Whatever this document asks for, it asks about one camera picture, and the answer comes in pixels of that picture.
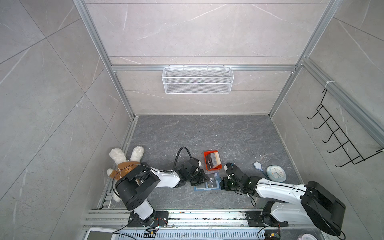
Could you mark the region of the red plastic tray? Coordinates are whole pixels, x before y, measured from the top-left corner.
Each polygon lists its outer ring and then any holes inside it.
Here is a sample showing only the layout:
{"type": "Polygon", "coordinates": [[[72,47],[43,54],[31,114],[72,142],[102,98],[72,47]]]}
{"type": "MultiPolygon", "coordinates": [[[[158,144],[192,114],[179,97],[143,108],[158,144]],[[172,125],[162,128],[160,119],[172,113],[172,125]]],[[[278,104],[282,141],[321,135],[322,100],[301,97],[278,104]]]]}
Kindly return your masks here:
{"type": "Polygon", "coordinates": [[[218,151],[204,152],[207,171],[218,171],[222,169],[222,163],[218,151]]]}

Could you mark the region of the white tablet device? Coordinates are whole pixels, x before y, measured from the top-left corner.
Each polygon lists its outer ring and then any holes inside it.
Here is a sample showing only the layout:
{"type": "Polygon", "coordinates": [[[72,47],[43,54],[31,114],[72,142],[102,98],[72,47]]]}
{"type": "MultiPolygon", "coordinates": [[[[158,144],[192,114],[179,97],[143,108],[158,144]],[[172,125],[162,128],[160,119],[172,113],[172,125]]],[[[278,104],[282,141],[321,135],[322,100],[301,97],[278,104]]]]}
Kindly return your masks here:
{"type": "Polygon", "coordinates": [[[84,240],[118,240],[119,236],[114,234],[115,231],[115,229],[92,227],[87,231],[84,240]]]}

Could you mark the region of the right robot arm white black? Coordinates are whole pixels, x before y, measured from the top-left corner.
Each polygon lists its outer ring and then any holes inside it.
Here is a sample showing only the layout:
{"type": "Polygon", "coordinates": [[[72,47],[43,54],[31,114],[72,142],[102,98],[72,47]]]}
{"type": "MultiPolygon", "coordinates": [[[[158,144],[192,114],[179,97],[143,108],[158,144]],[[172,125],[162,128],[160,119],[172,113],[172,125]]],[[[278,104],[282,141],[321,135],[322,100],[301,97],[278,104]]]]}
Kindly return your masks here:
{"type": "Polygon", "coordinates": [[[250,198],[268,199],[261,219],[268,225],[282,222],[314,224],[319,230],[341,240],[345,204],[317,182],[290,185],[268,179],[247,176],[233,163],[225,165],[226,177],[221,189],[240,192],[250,198]]]}

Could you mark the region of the white plush bunny toy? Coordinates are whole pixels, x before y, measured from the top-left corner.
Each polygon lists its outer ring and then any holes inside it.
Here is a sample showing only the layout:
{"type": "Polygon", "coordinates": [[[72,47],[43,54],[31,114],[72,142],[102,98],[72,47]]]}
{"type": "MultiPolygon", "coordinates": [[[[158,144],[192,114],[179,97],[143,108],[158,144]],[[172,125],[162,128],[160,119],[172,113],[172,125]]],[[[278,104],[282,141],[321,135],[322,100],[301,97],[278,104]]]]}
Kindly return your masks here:
{"type": "Polygon", "coordinates": [[[112,149],[109,153],[109,156],[117,165],[117,169],[108,169],[107,175],[116,181],[120,180],[131,170],[139,166],[144,152],[145,149],[142,146],[136,146],[132,151],[130,160],[128,161],[125,153],[121,149],[112,149]]]}

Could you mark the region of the aluminium frame rails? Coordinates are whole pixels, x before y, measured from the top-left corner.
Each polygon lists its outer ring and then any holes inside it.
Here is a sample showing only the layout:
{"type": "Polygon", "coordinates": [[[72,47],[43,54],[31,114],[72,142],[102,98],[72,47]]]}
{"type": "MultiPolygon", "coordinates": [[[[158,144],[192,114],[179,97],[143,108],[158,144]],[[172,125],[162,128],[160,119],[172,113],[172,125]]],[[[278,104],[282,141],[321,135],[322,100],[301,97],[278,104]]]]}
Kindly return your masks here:
{"type": "MultiPolygon", "coordinates": [[[[304,53],[299,57],[299,60],[294,65],[284,64],[272,64],[272,65],[250,65],[250,64],[234,64],[229,65],[233,71],[289,71],[291,72],[287,83],[284,85],[282,92],[279,94],[277,102],[272,107],[270,112],[274,115],[280,106],[283,98],[288,93],[293,81],[297,77],[299,71],[305,68],[311,75],[326,88],[329,93],[347,110],[347,112],[365,129],[367,133],[380,145],[384,144],[384,128],[374,119],[358,102],[353,99],[345,90],[343,90],[334,80],[331,79],[323,70],[321,70],[310,58],[310,52],[314,49],[315,45],[320,39],[320,35],[324,33],[326,26],[331,21],[331,16],[336,12],[337,8],[341,5],[341,1],[331,1],[327,6],[325,13],[322,15],[315,32],[310,37],[307,46],[304,49],[304,53]]],[[[162,71],[166,65],[154,64],[154,65],[113,65],[107,55],[105,47],[101,41],[101,38],[96,30],[93,20],[90,16],[86,3],[84,1],[74,2],[83,22],[88,30],[91,39],[97,48],[99,55],[104,64],[106,64],[107,71],[111,75],[113,82],[118,90],[118,93],[123,98],[124,105],[128,112],[132,112],[132,108],[129,101],[123,92],[123,88],[115,72],[127,72],[127,71],[162,71]]]]}

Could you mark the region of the round mint alarm clock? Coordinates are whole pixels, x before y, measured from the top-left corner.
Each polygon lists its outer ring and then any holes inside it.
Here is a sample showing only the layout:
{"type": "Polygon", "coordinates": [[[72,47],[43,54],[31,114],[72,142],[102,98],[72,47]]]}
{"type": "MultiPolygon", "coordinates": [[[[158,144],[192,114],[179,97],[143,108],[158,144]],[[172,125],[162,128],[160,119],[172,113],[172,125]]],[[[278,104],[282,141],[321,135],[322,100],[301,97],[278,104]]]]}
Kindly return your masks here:
{"type": "Polygon", "coordinates": [[[266,169],[269,180],[282,183],[287,179],[284,169],[277,165],[268,166],[266,169]]]}

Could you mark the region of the blue leather card holder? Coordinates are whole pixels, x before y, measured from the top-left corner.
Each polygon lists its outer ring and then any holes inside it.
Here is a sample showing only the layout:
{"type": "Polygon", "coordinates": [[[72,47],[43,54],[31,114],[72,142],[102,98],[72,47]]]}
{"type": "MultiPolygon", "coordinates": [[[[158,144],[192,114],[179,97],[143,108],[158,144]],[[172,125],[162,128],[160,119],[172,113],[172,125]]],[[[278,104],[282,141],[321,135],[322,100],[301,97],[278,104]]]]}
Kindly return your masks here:
{"type": "Polygon", "coordinates": [[[212,191],[212,190],[219,190],[221,178],[219,176],[219,173],[206,173],[207,180],[194,187],[194,191],[212,191]]]}

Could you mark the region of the blue toy figure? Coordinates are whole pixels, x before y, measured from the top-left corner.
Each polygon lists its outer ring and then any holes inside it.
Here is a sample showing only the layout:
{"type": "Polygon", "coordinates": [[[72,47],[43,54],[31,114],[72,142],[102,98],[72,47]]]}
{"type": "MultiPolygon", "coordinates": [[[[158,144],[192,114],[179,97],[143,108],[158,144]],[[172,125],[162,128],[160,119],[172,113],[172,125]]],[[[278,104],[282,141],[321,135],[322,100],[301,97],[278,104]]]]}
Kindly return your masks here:
{"type": "Polygon", "coordinates": [[[254,163],[254,167],[258,170],[260,170],[261,172],[263,171],[263,168],[262,168],[262,165],[259,163],[259,162],[255,162],[254,163]]]}

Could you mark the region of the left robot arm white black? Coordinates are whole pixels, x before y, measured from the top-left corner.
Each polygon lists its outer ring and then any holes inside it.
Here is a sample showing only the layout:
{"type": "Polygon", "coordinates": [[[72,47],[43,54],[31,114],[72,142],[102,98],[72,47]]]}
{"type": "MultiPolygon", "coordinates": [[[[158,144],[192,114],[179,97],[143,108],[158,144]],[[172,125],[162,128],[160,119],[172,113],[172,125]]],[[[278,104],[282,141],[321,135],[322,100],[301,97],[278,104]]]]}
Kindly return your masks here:
{"type": "Polygon", "coordinates": [[[179,188],[186,183],[192,187],[208,181],[200,161],[191,158],[187,163],[173,170],[158,170],[146,163],[124,162],[108,174],[116,180],[114,193],[123,201],[127,210],[134,212],[142,222],[153,221],[155,210],[148,196],[155,188],[179,188]]]}

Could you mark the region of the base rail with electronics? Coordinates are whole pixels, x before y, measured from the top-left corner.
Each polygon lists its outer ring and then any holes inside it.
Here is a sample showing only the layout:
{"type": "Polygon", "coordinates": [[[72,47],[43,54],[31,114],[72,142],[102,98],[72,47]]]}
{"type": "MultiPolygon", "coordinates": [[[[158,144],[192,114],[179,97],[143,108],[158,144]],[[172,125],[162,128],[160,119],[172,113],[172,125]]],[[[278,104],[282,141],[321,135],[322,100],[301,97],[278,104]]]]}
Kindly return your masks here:
{"type": "Polygon", "coordinates": [[[168,210],[168,215],[148,227],[127,227],[138,220],[123,209],[90,210],[81,224],[82,239],[89,230],[110,231],[114,240],[263,240],[266,234],[276,234],[282,240],[296,240],[311,234],[318,240],[331,240],[311,225],[280,224],[267,226],[246,209],[227,210],[168,210]]]}

